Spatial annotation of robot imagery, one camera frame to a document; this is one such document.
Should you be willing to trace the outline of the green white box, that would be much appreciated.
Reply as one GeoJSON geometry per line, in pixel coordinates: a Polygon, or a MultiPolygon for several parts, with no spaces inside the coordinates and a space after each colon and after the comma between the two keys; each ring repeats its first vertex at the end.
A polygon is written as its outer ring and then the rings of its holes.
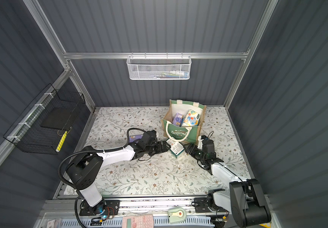
{"type": "Polygon", "coordinates": [[[171,139],[167,139],[166,142],[170,145],[168,152],[175,158],[181,157],[185,153],[184,146],[180,142],[175,142],[171,139]]]}

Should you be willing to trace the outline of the purple toy camera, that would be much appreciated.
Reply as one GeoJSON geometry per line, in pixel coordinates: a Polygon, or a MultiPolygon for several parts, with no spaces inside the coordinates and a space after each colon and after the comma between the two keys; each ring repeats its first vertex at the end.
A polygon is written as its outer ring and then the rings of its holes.
{"type": "Polygon", "coordinates": [[[182,122],[183,122],[183,118],[184,118],[183,114],[176,113],[173,117],[172,124],[175,125],[175,126],[181,127],[182,122]]]}
{"type": "Polygon", "coordinates": [[[136,140],[140,140],[142,138],[143,135],[131,135],[129,136],[129,143],[132,143],[136,140]]]}

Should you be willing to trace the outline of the cartoon printed tissue pack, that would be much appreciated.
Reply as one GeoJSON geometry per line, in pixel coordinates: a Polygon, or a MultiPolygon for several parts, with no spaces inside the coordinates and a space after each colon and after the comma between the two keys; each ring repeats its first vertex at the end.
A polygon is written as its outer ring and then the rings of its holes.
{"type": "Polygon", "coordinates": [[[182,127],[193,127],[199,124],[201,115],[194,111],[189,110],[186,116],[183,118],[182,127]]]}

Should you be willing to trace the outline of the purple toy camera front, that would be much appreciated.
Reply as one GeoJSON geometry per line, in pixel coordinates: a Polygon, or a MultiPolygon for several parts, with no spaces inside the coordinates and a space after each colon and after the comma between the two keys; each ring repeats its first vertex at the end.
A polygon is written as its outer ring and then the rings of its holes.
{"type": "Polygon", "coordinates": [[[182,122],[183,122],[183,118],[184,118],[183,114],[176,113],[173,117],[172,124],[175,125],[175,126],[181,127],[182,122]]]}

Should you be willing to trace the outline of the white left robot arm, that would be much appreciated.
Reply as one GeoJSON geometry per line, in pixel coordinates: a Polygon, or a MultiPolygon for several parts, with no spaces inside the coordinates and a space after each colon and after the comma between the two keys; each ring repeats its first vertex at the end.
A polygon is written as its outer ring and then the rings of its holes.
{"type": "Polygon", "coordinates": [[[149,156],[162,154],[171,148],[166,141],[157,139],[155,130],[130,128],[126,136],[127,142],[124,146],[108,150],[96,150],[87,146],[84,150],[68,156],[59,165],[58,175],[61,181],[76,190],[89,207],[105,204],[95,184],[102,167],[117,162],[138,160],[146,154],[149,156]]]}

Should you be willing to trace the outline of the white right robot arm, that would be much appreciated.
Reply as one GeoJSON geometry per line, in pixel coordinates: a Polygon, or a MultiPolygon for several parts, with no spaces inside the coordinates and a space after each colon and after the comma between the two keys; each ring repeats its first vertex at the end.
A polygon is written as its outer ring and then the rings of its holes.
{"type": "Polygon", "coordinates": [[[203,170],[219,179],[228,189],[210,190],[206,197],[195,198],[192,206],[197,213],[228,212],[237,226],[246,228],[271,222],[271,212],[258,180],[235,174],[215,153],[214,142],[201,139],[201,148],[194,143],[184,145],[203,170]]]}

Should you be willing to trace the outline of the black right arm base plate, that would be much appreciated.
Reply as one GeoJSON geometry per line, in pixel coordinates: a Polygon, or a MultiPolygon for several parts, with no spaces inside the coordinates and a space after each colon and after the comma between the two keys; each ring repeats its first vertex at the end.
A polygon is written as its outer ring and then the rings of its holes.
{"type": "Polygon", "coordinates": [[[207,213],[207,212],[225,212],[228,211],[222,207],[216,206],[214,202],[212,202],[207,197],[199,197],[194,198],[191,205],[195,208],[196,213],[207,213]]]}

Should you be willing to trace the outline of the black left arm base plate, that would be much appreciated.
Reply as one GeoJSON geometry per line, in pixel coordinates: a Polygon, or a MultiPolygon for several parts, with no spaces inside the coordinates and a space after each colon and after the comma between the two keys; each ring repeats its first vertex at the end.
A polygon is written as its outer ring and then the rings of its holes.
{"type": "Polygon", "coordinates": [[[79,206],[79,216],[115,216],[118,214],[121,201],[102,200],[94,207],[91,207],[86,200],[83,200],[79,206]]]}

